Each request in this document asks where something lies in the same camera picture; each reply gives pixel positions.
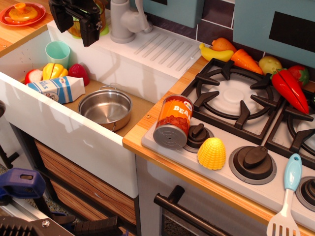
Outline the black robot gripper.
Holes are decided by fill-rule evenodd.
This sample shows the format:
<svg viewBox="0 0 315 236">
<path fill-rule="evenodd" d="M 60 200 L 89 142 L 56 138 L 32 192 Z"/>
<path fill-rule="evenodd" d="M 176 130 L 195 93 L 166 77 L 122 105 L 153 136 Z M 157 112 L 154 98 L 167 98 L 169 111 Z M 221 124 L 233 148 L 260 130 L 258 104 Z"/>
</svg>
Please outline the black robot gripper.
<svg viewBox="0 0 315 236">
<path fill-rule="evenodd" d="M 79 19 L 84 47 L 99 40 L 102 21 L 100 9 L 93 0 L 49 0 L 49 7 L 60 32 L 73 26 L 73 17 Z"/>
</svg>

